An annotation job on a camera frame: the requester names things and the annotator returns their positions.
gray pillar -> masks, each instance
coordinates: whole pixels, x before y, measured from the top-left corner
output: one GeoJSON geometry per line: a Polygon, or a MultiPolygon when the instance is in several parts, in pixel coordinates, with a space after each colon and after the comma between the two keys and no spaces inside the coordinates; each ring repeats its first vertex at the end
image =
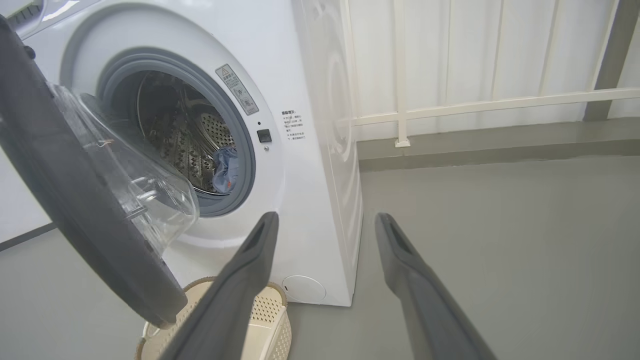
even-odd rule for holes
{"type": "MultiPolygon", "coordinates": [[[[631,38],[636,29],[640,0],[620,0],[611,26],[607,49],[602,59],[595,90],[618,87],[618,80],[625,64],[631,38]]],[[[592,101],[587,104],[583,121],[607,120],[611,100],[592,101]]]]}

gray baseboard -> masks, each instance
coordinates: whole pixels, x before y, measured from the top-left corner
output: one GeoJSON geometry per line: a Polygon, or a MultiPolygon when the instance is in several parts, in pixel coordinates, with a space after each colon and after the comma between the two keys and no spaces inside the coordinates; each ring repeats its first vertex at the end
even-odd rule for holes
{"type": "Polygon", "coordinates": [[[360,171],[446,167],[583,156],[640,156],[640,118],[498,127],[358,142],[360,171]]]}

laundry basket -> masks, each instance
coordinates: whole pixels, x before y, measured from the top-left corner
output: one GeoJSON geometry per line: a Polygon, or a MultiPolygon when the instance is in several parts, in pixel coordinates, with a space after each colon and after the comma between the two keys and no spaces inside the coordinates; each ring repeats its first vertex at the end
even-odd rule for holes
{"type": "MultiPolygon", "coordinates": [[[[174,326],[158,329],[149,323],[145,324],[135,360],[160,358],[214,280],[215,277],[205,277],[184,288],[188,303],[176,316],[174,326]]],[[[241,359],[284,360],[289,355],[290,347],[291,324],[287,316],[287,298],[278,285],[270,282],[253,300],[241,359]]]]}

black button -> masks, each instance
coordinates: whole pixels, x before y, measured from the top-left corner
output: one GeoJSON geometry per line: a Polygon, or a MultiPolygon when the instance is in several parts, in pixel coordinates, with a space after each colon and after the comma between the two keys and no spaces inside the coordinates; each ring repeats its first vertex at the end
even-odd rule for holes
{"type": "Polygon", "coordinates": [[[260,142],[271,142],[271,133],[269,129],[258,130],[258,139],[260,142]]]}

gray rubber gasket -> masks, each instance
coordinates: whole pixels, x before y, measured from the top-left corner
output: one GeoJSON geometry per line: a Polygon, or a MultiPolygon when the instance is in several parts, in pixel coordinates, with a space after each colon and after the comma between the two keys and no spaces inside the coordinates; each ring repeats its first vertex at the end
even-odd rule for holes
{"type": "Polygon", "coordinates": [[[215,217],[240,206],[251,192],[255,179],[253,144],[242,115],[224,90],[196,65],[176,54],[153,48],[138,48],[120,54],[100,75],[97,97],[112,104],[116,89],[129,76],[143,71],[160,71],[175,76],[198,90],[220,113],[236,143],[240,168],[238,182],[228,195],[196,192],[201,217],[215,217]]]}

